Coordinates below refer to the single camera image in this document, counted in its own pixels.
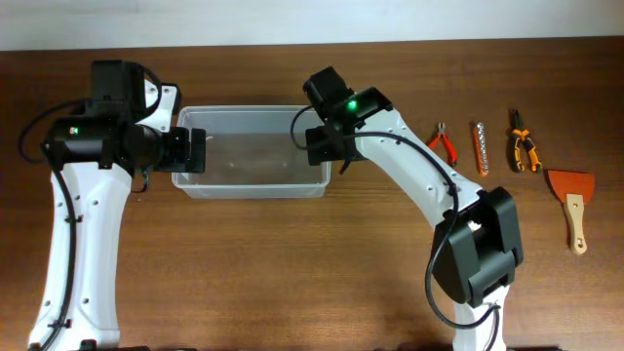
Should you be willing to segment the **clear plastic container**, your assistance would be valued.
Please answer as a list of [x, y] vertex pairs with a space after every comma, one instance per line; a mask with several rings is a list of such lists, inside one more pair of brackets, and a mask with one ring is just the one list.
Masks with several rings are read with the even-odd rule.
[[187, 106], [177, 124], [203, 129], [201, 174], [174, 173], [174, 186], [193, 199], [319, 198], [332, 165], [308, 164], [294, 146], [290, 126], [300, 105]]

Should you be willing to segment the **red handled small cutters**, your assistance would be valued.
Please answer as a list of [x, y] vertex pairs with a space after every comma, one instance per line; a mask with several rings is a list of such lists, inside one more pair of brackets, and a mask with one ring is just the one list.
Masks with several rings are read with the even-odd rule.
[[453, 143], [449, 139], [446, 124], [444, 122], [437, 125], [436, 135], [427, 143], [427, 146], [431, 150], [434, 150], [439, 143], [441, 143], [445, 148], [448, 155], [448, 164], [454, 168], [457, 165], [458, 156]]

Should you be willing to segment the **orange socket bit rail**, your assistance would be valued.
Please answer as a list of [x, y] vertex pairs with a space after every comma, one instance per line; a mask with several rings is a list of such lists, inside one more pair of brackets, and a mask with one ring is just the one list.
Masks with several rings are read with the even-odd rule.
[[485, 126], [483, 123], [474, 123], [472, 125], [472, 131], [478, 172], [481, 176], [487, 176], [489, 173], [489, 165]]

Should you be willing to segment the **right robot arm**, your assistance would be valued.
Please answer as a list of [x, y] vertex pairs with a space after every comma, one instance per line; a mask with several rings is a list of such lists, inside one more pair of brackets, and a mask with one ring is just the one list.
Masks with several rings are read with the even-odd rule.
[[434, 231], [424, 289], [433, 313], [455, 330], [455, 350], [504, 350], [503, 308], [524, 261], [515, 201], [485, 191], [447, 165], [377, 88], [349, 88], [329, 66], [302, 90], [322, 124], [305, 133], [312, 166], [371, 161], [416, 204]]

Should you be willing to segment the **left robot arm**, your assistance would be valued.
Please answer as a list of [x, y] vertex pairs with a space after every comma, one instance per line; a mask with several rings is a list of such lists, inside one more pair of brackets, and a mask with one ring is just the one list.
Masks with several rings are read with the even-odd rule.
[[40, 144], [54, 224], [30, 350], [115, 350], [119, 235], [136, 175], [205, 170], [206, 131], [175, 127], [181, 92], [147, 67], [96, 60], [89, 97], [59, 105]]

